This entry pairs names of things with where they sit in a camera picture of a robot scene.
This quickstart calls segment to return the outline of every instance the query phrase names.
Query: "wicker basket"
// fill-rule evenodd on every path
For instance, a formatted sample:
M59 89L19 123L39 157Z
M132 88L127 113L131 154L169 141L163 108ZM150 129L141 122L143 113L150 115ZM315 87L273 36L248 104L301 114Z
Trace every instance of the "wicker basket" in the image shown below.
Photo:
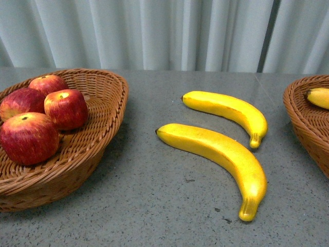
M106 70L79 68L49 74L61 76L69 88L82 92L89 109L87 124L62 132L58 152L34 166L17 165L0 148L0 211L48 204L78 189L95 170L122 123L129 91L124 78ZM32 79L2 91L0 102L14 90L27 87Z
M297 138L329 178L329 110L305 98L306 91L315 87L329 87L329 75L294 81L284 91L283 102Z

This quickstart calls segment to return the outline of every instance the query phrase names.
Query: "table surface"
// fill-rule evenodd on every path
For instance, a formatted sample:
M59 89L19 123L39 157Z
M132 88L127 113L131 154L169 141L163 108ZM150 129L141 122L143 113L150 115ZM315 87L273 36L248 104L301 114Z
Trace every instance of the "table surface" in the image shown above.
M50 68L0 68L0 90ZM305 75L115 70L129 83L123 123L94 173L69 196L0 213L0 246L329 246L329 181L293 133L282 102ZM180 97L228 94L261 110L269 130L254 153L268 179L256 218L238 217L233 177L155 134L179 122L221 132L244 146L238 124L188 109Z

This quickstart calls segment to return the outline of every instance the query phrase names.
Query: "red apple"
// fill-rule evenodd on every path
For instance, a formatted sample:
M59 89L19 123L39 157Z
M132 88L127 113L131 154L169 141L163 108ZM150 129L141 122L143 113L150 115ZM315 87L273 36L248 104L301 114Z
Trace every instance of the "red apple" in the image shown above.
M68 89L68 86L62 77L57 75L47 75L33 79L29 84L29 88L36 89L47 96L52 92Z
M8 119L0 130L0 144L8 157L20 165L33 165L53 156L59 132L43 113L28 112Z
M64 89L47 95L45 113L60 130L72 130L88 120L88 107L78 89Z
M45 113L44 100L46 96L28 87L17 89L7 95L0 104L0 117L3 121L24 112Z

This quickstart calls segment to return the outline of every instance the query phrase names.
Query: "curtain fold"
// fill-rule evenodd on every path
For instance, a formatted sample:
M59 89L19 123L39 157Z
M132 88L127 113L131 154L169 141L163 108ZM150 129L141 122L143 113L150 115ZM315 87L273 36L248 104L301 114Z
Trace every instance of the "curtain fold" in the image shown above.
M3 0L0 66L325 74L328 22L327 0Z

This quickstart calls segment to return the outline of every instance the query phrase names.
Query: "banana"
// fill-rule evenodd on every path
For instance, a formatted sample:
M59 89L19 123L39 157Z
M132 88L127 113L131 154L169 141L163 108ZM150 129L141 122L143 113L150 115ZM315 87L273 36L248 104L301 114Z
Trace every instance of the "banana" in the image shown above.
M329 89L317 87L307 90L305 97L309 102L329 110Z
M252 221L267 189L265 172L256 157L242 144L214 131L170 123L157 129L166 144L198 154L224 167L236 180L242 195L239 218Z
M181 99L189 108L222 116L241 125L250 135L251 148L258 148L267 133L265 116L256 107L241 99L203 91L191 91Z

